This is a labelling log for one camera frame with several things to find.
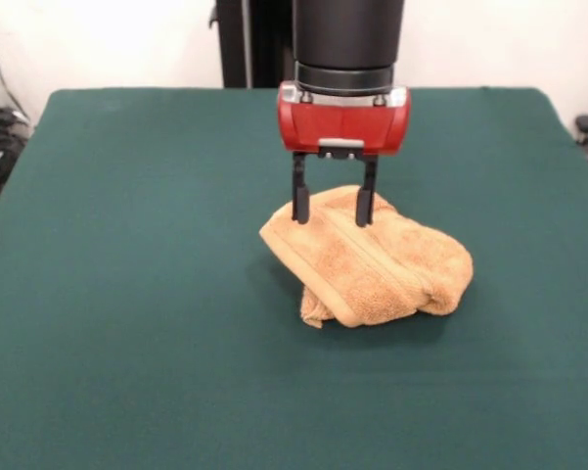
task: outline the green table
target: green table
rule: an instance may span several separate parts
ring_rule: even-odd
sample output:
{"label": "green table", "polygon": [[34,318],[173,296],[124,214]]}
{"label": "green table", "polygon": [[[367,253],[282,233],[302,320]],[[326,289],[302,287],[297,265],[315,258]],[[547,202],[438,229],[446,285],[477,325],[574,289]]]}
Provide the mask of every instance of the green table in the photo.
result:
{"label": "green table", "polygon": [[275,96],[52,97],[0,202],[0,469],[588,469],[588,165],[548,99],[415,90],[378,190],[475,280],[315,330],[257,234],[291,194]]}

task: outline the black cylindrical arm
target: black cylindrical arm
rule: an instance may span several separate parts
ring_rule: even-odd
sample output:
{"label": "black cylindrical arm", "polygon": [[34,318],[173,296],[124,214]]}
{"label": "black cylindrical arm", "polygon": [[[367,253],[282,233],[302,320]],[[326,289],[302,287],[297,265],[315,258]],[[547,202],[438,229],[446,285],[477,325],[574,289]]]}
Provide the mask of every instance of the black cylindrical arm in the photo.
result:
{"label": "black cylindrical arm", "polygon": [[403,6],[404,0],[294,0],[299,84],[337,95],[390,87]]}

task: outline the folded towel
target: folded towel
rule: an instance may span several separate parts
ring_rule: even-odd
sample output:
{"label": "folded towel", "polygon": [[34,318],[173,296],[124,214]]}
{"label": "folded towel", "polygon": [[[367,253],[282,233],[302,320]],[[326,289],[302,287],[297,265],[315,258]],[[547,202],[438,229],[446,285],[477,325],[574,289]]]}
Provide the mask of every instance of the folded towel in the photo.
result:
{"label": "folded towel", "polygon": [[310,219],[292,220],[292,203],[260,236],[304,284],[301,316],[316,328],[336,318],[347,327],[376,325],[421,310],[453,312],[470,284],[472,257],[452,237],[400,215],[379,195],[374,223],[354,221],[357,186],[316,194]]}

